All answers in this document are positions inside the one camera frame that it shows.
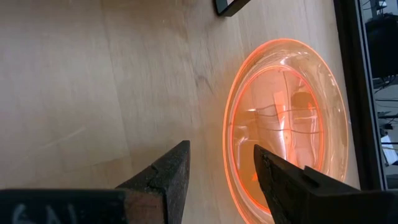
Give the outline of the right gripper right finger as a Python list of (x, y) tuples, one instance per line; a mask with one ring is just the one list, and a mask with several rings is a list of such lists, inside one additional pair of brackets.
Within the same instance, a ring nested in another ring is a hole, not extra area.
[(360, 191), (259, 145), (254, 164), (275, 224), (398, 224), (398, 190)]

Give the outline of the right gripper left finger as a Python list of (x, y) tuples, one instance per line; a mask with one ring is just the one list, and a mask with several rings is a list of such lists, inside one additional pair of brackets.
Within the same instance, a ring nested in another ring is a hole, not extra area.
[(182, 141), (115, 189), (0, 190), (0, 224), (181, 224), (189, 177)]

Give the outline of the orange transparent plastic plate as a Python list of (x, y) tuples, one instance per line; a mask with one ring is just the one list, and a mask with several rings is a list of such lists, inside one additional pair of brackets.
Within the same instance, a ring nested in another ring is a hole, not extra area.
[(299, 167), (344, 181), (349, 132), (339, 86), (316, 51), (294, 39), (256, 48), (231, 86), (223, 121), (230, 194), (248, 224), (272, 223), (254, 165), (260, 145)]

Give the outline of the black metal wooden shelf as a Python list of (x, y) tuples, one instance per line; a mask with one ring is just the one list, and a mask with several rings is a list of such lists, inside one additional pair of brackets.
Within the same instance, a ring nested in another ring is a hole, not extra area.
[(250, 0), (213, 0), (218, 16), (232, 17)]

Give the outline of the black table rig frame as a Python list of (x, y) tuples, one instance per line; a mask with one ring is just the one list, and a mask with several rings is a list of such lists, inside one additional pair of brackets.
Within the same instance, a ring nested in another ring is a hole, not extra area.
[(333, 0), (354, 150), (363, 190), (386, 190), (361, 0)]

